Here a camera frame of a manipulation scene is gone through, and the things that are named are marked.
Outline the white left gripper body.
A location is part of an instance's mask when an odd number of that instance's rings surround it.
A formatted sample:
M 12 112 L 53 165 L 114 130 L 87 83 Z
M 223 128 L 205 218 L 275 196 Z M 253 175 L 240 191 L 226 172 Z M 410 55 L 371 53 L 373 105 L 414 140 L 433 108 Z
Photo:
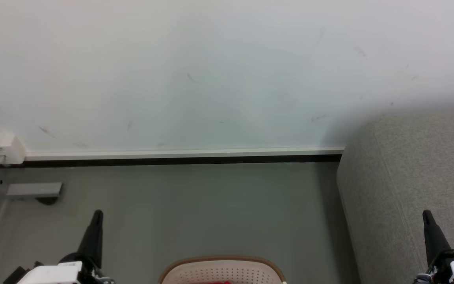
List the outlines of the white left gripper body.
M 91 256 L 72 253 L 57 265 L 39 265 L 24 273 L 18 284 L 113 284 Z

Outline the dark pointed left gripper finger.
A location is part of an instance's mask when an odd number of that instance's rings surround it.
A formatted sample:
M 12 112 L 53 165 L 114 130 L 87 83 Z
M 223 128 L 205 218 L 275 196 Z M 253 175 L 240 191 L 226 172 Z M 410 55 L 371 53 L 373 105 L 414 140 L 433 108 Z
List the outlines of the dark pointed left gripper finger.
M 78 253 L 89 258 L 97 268 L 102 268 L 103 212 L 96 210 L 87 226 Z

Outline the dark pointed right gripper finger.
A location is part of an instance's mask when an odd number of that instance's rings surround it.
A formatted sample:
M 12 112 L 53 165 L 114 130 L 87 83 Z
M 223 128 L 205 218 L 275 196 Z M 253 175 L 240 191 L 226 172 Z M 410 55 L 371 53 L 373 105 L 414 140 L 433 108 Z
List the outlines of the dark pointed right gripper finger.
M 426 248 L 427 264 L 449 265 L 451 250 L 443 231 L 436 223 L 430 210 L 424 210 L 422 213 L 424 223 L 424 241 Z

